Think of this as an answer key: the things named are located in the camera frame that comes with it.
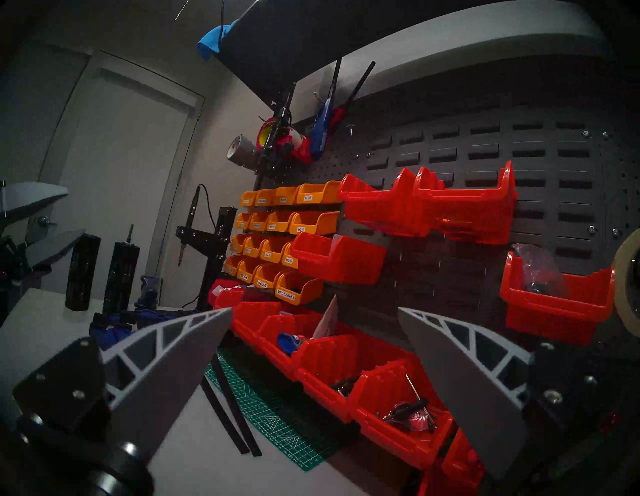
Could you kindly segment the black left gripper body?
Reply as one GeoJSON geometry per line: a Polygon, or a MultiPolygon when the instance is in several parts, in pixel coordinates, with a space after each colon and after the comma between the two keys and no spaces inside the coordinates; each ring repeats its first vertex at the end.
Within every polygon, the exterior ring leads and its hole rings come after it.
{"type": "Polygon", "coordinates": [[[28,264],[27,247],[26,242],[16,245],[12,239],[1,239],[1,324],[26,289],[36,287],[51,272],[50,264],[28,264]]]}

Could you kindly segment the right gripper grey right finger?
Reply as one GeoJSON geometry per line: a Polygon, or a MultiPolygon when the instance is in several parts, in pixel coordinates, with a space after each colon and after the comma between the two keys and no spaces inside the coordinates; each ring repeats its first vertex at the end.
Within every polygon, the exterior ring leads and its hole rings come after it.
{"type": "Polygon", "coordinates": [[[551,338],[532,349],[444,315],[399,307],[427,378],[494,481],[559,481],[587,466],[617,413],[622,365],[551,338]]]}

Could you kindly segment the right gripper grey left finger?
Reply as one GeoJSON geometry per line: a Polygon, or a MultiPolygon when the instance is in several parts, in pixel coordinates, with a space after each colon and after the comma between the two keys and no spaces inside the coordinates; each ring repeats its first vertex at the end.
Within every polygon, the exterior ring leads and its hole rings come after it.
{"type": "Polygon", "coordinates": [[[26,419],[101,443],[129,442],[149,461],[195,389],[232,321],[223,308],[172,319],[101,350],[81,337],[13,388],[26,419]]]}

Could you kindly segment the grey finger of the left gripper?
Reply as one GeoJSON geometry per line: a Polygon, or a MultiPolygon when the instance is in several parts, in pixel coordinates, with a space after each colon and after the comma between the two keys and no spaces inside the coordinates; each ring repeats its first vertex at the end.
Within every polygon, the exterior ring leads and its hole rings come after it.
{"type": "Polygon", "coordinates": [[[28,267],[51,266],[65,257],[84,234],[85,229],[66,231],[30,244],[25,249],[28,267]]]}
{"type": "Polygon", "coordinates": [[[41,182],[1,186],[1,221],[21,221],[68,194],[66,187],[41,182]]]}

